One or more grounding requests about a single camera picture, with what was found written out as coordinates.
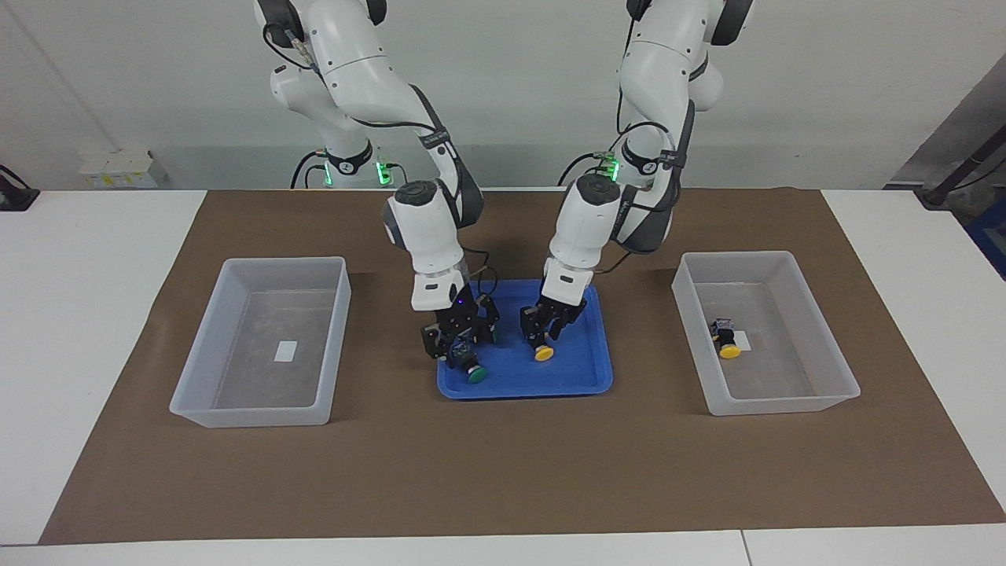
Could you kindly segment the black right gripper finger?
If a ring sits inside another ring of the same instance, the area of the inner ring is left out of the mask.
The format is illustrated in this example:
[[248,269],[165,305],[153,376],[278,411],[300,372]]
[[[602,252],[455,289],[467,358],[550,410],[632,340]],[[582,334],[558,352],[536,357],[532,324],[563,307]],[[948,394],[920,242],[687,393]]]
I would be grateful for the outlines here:
[[491,295],[478,295],[475,298],[477,312],[473,322],[473,341],[475,344],[495,344],[498,341],[497,325],[500,312]]
[[443,330],[439,323],[427,325],[420,330],[425,354],[432,359],[445,363],[453,363],[450,349],[453,346],[453,334]]

